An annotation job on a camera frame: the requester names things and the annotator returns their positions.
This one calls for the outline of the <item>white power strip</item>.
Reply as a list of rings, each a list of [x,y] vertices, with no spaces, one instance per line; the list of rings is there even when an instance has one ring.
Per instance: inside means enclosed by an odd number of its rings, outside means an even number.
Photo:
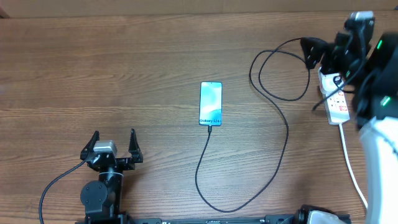
[[[328,118],[328,123],[330,125],[339,125],[343,124],[350,119],[348,106],[346,103],[345,93],[342,90],[339,90],[334,95],[331,95],[324,102],[326,115]]]

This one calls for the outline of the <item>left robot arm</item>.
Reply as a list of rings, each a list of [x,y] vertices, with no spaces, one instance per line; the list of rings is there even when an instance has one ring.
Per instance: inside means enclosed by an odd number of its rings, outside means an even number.
[[[134,170],[143,162],[137,143],[136,131],[131,130],[129,157],[117,157],[113,140],[100,140],[95,131],[80,153],[80,159],[98,172],[98,180],[87,183],[81,190],[80,200],[85,206],[85,223],[133,223],[128,212],[121,211],[123,172]]]

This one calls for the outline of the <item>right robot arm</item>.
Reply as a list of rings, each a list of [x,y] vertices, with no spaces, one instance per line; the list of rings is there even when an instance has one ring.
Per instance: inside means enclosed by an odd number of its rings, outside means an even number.
[[[334,43],[300,41],[307,68],[321,64],[354,88],[353,109],[366,158],[366,223],[397,223],[397,33],[385,32],[371,56],[365,31],[339,33]]]

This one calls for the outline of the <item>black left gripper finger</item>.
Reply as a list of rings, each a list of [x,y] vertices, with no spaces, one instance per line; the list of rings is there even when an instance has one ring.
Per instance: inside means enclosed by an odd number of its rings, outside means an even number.
[[[128,152],[131,154],[132,158],[135,158],[135,159],[143,158],[142,152],[141,152],[138,142],[137,142],[136,131],[133,128],[131,129]]]
[[[95,131],[91,139],[86,144],[86,146],[82,149],[81,153],[93,151],[95,143],[99,140],[100,140],[100,133],[99,131]]]

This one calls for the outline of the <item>blue Samsung smartphone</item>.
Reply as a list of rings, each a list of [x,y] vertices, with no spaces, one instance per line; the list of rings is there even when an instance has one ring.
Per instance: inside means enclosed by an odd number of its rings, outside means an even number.
[[[202,126],[222,125],[223,84],[201,82],[199,124]]]

